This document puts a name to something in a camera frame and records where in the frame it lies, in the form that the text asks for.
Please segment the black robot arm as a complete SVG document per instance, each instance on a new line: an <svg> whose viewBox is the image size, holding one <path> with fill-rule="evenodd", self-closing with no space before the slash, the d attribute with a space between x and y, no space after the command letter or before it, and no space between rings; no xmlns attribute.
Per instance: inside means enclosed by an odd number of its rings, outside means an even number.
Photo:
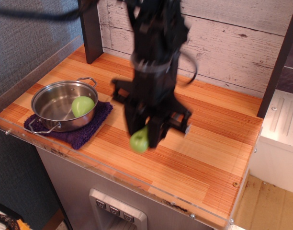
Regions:
<svg viewBox="0 0 293 230"><path fill-rule="evenodd" d="M124 104L133 150L155 148L169 129L189 129L191 111L175 97L180 48L189 32L178 0L128 0L134 32L132 81L114 79L113 98Z"/></svg>

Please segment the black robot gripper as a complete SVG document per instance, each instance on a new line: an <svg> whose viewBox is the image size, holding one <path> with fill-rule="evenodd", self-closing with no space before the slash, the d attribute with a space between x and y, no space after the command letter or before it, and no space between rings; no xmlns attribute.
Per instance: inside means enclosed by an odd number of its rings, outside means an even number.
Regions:
<svg viewBox="0 0 293 230"><path fill-rule="evenodd" d="M150 148L156 148L170 128L188 133L191 111L174 94L177 66L134 69L132 80L113 79L113 99L124 104L128 132L148 126Z"/></svg>

